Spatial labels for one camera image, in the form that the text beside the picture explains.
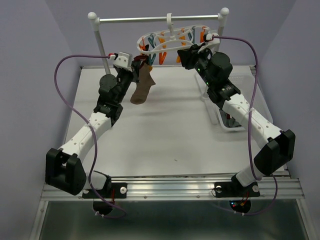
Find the maroon white striped sock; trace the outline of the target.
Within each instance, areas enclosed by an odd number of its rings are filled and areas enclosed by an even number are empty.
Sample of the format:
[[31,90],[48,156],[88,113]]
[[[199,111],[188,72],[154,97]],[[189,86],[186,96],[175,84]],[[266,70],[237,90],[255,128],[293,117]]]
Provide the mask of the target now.
[[141,61],[142,65],[139,71],[139,82],[136,83],[136,89],[130,98],[130,102],[134,105],[141,105],[147,100],[151,87],[156,83],[148,69],[149,57],[138,55],[134,57],[134,60]]

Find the white round clip hanger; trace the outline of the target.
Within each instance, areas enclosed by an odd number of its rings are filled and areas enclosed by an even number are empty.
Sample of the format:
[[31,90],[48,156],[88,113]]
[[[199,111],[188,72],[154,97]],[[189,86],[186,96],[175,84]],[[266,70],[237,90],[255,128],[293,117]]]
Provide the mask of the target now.
[[[158,64],[159,53],[167,52],[167,56],[169,56],[172,52],[176,53],[178,50],[188,49],[192,45],[200,46],[204,41],[204,35],[208,33],[218,33],[216,30],[203,24],[174,28],[171,13],[166,15],[165,20],[167,29],[147,33],[141,36],[136,43],[136,47],[141,55],[149,57],[149,55],[156,54],[154,63]],[[142,51],[139,48],[142,38],[144,38],[146,44],[149,44],[148,51]]]

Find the yellow orange clothes peg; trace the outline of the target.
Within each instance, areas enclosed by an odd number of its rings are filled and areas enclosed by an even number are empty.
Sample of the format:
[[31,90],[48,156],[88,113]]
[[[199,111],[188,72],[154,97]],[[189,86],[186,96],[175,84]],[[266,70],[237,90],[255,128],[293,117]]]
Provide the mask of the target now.
[[158,63],[159,63],[159,65],[163,65],[164,64],[166,57],[167,57],[167,52],[160,52],[158,54]]

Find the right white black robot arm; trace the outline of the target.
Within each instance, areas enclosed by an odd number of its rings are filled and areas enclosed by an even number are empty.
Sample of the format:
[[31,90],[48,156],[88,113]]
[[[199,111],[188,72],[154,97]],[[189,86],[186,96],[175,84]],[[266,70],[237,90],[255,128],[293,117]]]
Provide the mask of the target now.
[[254,139],[260,148],[255,157],[249,158],[249,166],[235,174],[231,181],[215,186],[218,198],[241,197],[252,191],[257,180],[270,176],[293,158],[296,136],[290,129],[283,131],[273,125],[250,106],[229,80],[233,66],[226,54],[200,50],[196,44],[178,50],[177,54],[181,65],[187,70],[196,70],[207,85],[209,99],[240,123],[247,130],[248,140]]

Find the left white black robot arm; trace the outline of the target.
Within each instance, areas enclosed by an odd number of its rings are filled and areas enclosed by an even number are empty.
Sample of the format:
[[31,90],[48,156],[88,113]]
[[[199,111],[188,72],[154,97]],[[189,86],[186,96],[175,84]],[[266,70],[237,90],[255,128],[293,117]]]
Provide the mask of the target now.
[[96,107],[84,126],[60,148],[51,148],[45,157],[46,184],[71,195],[93,187],[93,172],[86,172],[83,161],[98,139],[111,129],[123,111],[121,105],[132,82],[139,82],[141,61],[130,67],[114,65],[117,75],[105,74],[99,80]]

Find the teal clothes peg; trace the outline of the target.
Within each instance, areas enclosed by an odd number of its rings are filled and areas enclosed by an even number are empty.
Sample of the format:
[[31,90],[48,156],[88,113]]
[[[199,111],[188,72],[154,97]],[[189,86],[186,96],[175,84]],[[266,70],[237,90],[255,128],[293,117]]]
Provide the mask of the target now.
[[149,54],[148,55],[148,64],[150,66],[152,66],[156,60],[156,57],[157,57],[157,54],[156,53],[153,53],[153,54]]

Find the white clothes drying rack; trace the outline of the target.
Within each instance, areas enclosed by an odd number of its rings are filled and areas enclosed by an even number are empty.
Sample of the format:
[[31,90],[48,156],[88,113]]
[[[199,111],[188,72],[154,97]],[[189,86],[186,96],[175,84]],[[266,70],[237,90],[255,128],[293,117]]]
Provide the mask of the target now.
[[[191,21],[191,20],[217,20],[218,21],[218,29],[217,34],[219,35],[218,38],[223,33],[226,20],[229,14],[228,8],[222,8],[221,11],[214,15],[193,15],[193,16],[173,16],[174,20],[178,21]],[[149,16],[149,17],[125,17],[125,18],[100,18],[97,16],[95,12],[89,12],[87,15],[88,20],[90,21],[99,53],[101,54],[103,67],[105,70],[105,74],[112,74],[114,76],[117,75],[117,71],[115,67],[112,65],[112,61],[109,59],[108,54],[106,54],[104,45],[102,42],[101,34],[100,34],[100,25],[104,23],[148,23],[148,22],[166,22],[166,16]],[[177,63],[181,63],[180,57],[177,57]]]

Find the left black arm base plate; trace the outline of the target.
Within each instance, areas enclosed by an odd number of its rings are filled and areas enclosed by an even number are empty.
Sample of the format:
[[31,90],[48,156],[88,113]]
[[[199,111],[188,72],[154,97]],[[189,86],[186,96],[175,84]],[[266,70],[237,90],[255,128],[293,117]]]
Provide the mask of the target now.
[[[126,182],[109,182],[106,183],[102,189],[98,189],[97,193],[104,199],[125,199],[127,197]],[[83,199],[98,199],[98,196],[92,189],[88,193],[82,194]]]

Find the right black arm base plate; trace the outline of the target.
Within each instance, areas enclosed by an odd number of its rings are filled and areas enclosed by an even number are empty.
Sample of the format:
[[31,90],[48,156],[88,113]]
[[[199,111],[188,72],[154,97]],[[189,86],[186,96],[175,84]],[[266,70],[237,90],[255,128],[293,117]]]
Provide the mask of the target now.
[[245,187],[232,181],[215,182],[213,191],[217,198],[242,198],[246,197],[247,194],[249,197],[259,197],[261,195],[257,182]]

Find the aluminium rail frame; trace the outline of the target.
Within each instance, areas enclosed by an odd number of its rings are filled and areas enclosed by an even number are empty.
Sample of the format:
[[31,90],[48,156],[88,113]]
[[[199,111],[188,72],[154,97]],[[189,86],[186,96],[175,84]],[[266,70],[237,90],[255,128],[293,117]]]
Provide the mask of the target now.
[[[317,234],[307,208],[300,180],[291,178],[288,171],[278,171],[275,175],[278,183],[277,199],[296,201],[307,238],[310,240],[316,239]],[[129,202],[215,201],[216,197],[212,195],[212,189],[222,182],[229,182],[231,177],[231,173],[189,176],[114,177],[112,184],[115,186],[119,186],[121,183],[126,184],[126,190],[118,190],[118,193],[125,196],[123,201]],[[87,189],[77,195],[71,195],[45,184],[29,238],[31,240],[40,239],[49,202],[93,201],[94,199],[95,195]]]

